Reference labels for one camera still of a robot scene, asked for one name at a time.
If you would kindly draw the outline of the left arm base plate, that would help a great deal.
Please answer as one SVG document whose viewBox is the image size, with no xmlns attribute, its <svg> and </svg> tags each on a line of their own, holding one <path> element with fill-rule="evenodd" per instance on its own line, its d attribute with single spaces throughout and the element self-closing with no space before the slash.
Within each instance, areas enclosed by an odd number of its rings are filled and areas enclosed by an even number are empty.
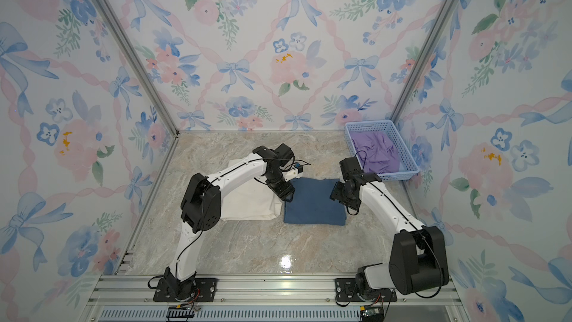
<svg viewBox="0 0 572 322">
<path fill-rule="evenodd" d="M 211 277 L 195 278 L 190 283 L 183 283 L 183 286 L 178 289 L 172 289 L 165 279 L 161 278 L 155 288 L 153 302 L 186 303 L 194 301 L 212 303 L 215 299 L 218 282 L 218 279 Z"/>
</svg>

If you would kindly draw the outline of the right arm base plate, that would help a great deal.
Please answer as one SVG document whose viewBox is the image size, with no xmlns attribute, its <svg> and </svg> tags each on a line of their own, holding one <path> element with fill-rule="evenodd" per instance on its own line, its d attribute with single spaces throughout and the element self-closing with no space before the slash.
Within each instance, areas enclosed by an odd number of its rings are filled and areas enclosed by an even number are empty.
<svg viewBox="0 0 572 322">
<path fill-rule="evenodd" d="M 338 303 L 367 303 L 375 301 L 379 303 L 396 302 L 398 300 L 396 292 L 392 289 L 372 289 L 363 281 L 353 278 L 335 279 L 336 300 Z"/>
</svg>

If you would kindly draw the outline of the blue t-shirt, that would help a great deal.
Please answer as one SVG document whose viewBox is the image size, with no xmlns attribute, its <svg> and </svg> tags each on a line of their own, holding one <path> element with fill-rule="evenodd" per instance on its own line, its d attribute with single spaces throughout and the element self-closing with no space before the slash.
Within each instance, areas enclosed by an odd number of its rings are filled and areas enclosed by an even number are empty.
<svg viewBox="0 0 572 322">
<path fill-rule="evenodd" d="M 330 195 L 338 179 L 317 180 L 302 177 L 293 180 L 292 202 L 285 204 L 284 223 L 290 225 L 346 225 L 346 210 Z"/>
</svg>

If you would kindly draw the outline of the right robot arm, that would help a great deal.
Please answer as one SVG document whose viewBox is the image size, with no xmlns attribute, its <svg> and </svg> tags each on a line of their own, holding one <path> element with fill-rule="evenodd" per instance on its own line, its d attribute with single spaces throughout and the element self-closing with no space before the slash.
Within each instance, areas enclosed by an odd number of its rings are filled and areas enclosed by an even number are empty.
<svg viewBox="0 0 572 322">
<path fill-rule="evenodd" d="M 341 160 L 340 168 L 342 180 L 330 198 L 356 213 L 363 205 L 369 207 L 393 235 L 388 262 L 359 268 L 355 281 L 360 297 L 389 301 L 394 291 L 436 297 L 450 280 L 443 232 L 410 214 L 377 174 L 363 171 L 356 157 Z"/>
</svg>

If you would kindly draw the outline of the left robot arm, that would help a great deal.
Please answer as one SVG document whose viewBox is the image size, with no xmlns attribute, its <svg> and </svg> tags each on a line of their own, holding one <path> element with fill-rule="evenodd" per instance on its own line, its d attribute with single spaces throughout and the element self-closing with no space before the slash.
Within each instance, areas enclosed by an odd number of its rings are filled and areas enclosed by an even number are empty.
<svg viewBox="0 0 572 322">
<path fill-rule="evenodd" d="M 291 180 L 300 177 L 292 149 L 286 144 L 269 149 L 259 146 L 245 158 L 225 170 L 210 175 L 194 174 L 180 204 L 182 229 L 171 264 L 165 269 L 158 288 L 176 301 L 189 301 L 195 292 L 198 254 L 203 232 L 219 221 L 223 199 L 233 190 L 257 177 L 265 178 L 265 186 L 281 201 L 291 202 L 295 188 Z"/>
</svg>

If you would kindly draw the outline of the white t-shirt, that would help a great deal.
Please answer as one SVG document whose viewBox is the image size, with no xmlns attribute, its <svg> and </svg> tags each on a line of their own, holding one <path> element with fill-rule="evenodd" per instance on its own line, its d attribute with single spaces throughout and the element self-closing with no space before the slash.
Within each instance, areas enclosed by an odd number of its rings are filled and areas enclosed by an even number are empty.
<svg viewBox="0 0 572 322">
<path fill-rule="evenodd" d="M 241 160 L 231 160 L 228 167 L 216 174 L 214 184 L 223 188 L 221 219 L 224 221 L 272 220 L 280 215 L 282 201 L 266 185 L 254 180 L 253 172 L 265 173 L 263 160 L 249 154 Z"/>
</svg>

